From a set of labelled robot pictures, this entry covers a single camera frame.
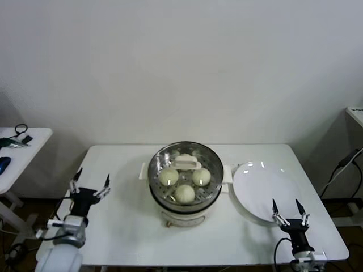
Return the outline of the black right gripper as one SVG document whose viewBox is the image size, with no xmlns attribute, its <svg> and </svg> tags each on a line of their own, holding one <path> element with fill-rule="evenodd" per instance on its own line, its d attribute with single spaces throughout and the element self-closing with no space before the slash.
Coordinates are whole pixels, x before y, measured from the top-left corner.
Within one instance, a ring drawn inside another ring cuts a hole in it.
<svg viewBox="0 0 363 272">
<path fill-rule="evenodd" d="M 275 200 L 272 200 L 272 218 L 278 226 L 282 226 L 282 231 L 286 232 L 291 239 L 292 254 L 300 252 L 314 251 L 314 248 L 310 246 L 308 239 L 305 235 L 309 229 L 309 214 L 306 213 L 305 208 L 298 199 L 295 199 L 296 205 L 301 216 L 301 219 L 285 219 L 280 215 Z"/>
</svg>

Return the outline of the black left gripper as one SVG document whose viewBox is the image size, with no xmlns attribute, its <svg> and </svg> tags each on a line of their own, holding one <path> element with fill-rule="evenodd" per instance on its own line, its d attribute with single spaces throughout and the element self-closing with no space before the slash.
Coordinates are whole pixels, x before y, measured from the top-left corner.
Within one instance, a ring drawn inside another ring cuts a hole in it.
<svg viewBox="0 0 363 272">
<path fill-rule="evenodd" d="M 70 199 L 73 201 L 70 215 L 87 217 L 90 207 L 99 203 L 99 198 L 104 198 L 110 192 L 110 176 L 107 175 L 104 186 L 101 190 L 79 188 L 77 185 L 78 179 L 81 176 L 83 168 L 70 179 Z"/>
</svg>

